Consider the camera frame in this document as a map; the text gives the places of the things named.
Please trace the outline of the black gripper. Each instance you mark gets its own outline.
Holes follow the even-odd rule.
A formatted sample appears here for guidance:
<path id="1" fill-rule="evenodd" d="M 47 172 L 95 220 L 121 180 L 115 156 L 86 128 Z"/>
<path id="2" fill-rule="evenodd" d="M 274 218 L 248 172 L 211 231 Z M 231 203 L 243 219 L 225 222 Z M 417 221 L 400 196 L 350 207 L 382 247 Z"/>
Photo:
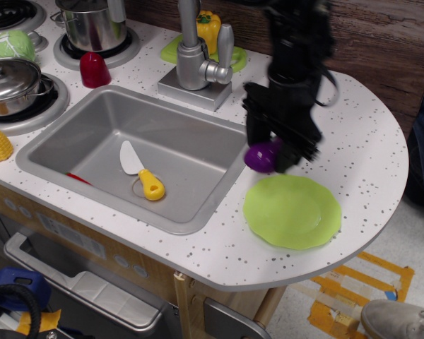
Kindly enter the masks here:
<path id="1" fill-rule="evenodd" d="M 271 78 L 269 85 L 245 84 L 247 143 L 267 142 L 275 134 L 279 144 L 276 172 L 284 173 L 301 159 L 315 161 L 322 136 L 311 117 L 321 76 L 311 76 L 299 83 Z"/>

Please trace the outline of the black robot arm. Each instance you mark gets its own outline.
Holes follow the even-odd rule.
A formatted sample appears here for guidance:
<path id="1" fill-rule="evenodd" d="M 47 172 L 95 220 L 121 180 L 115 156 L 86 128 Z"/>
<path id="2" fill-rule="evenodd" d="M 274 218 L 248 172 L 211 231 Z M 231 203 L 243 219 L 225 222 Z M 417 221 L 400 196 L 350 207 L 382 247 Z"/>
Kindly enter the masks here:
<path id="1" fill-rule="evenodd" d="M 335 78 L 324 65 L 332 55 L 329 1 L 251 1 L 269 20 L 272 60 L 268 86 L 247 83 L 245 164 L 259 173 L 284 173 L 301 159 L 313 161 L 322 139 L 311 111 L 321 80 Z"/>

